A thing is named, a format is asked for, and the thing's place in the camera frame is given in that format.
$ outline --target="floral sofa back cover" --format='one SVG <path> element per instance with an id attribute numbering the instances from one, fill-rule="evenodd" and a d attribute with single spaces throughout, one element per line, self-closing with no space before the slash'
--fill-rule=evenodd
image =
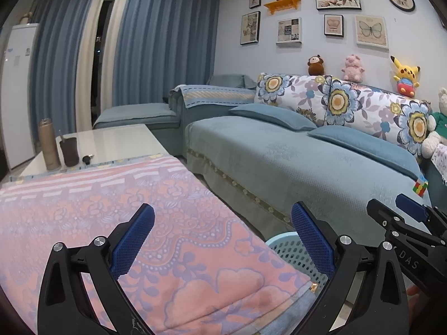
<path id="1" fill-rule="evenodd" d="M 255 102 L 296 111 L 318 127 L 355 128 L 421 157 L 430 103 L 326 76 L 262 73 Z"/>

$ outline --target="orange wall shelf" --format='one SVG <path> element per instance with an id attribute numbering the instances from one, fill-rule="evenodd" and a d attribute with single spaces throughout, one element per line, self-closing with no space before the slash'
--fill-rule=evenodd
<path id="1" fill-rule="evenodd" d="M 270 10 L 270 15 L 273 15 L 277 11 L 296 8 L 298 9 L 298 3 L 301 0 L 279 0 L 272 3 L 266 3 L 264 6 Z"/>

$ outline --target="folded blanket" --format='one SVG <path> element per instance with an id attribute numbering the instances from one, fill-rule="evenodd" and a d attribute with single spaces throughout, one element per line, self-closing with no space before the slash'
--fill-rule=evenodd
<path id="1" fill-rule="evenodd" d="M 253 103 L 255 97 L 255 92 L 243 88 L 180 85 L 175 87 L 173 91 L 182 92 L 186 108 L 201 104 L 239 106 Z"/>
<path id="2" fill-rule="evenodd" d="M 308 311 L 309 277 L 278 257 L 176 158 L 156 155 L 2 187 L 0 286 L 31 330 L 53 244 L 85 246 L 107 236 L 142 203 L 154 208 L 155 225 L 119 283 L 156 334 L 252 335 L 271 324 L 262 332 L 270 335 Z M 112 328 L 90 276 L 83 278 L 101 324 Z"/>
<path id="3" fill-rule="evenodd" d="M 439 144 L 431 157 L 431 162 L 439 171 L 444 184 L 447 186 L 447 146 Z"/>

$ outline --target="blue gripper pad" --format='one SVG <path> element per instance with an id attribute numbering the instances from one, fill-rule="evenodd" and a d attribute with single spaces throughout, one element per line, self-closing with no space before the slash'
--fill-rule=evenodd
<path id="1" fill-rule="evenodd" d="M 110 274 L 115 280 L 129 272 L 154 223 L 155 212 L 153 207 L 148 205 L 118 242 L 112 253 L 112 265 L 110 266 Z"/>
<path id="2" fill-rule="evenodd" d="M 427 220 L 427 213 L 425 212 L 425 208 L 404 194 L 399 194 L 397 196 L 396 207 L 411 216 L 419 223 L 425 223 L 425 221 Z"/>
<path id="3" fill-rule="evenodd" d="M 317 270 L 330 279 L 335 273 L 334 250 L 298 203 L 292 207 L 292 223 Z"/>

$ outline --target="brown monkey plush toy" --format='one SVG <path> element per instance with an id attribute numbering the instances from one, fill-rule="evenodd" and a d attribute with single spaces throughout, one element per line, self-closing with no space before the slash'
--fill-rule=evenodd
<path id="1" fill-rule="evenodd" d="M 323 59 L 319 55 L 309 59 L 309 75 L 325 75 L 325 68 L 323 67 Z"/>

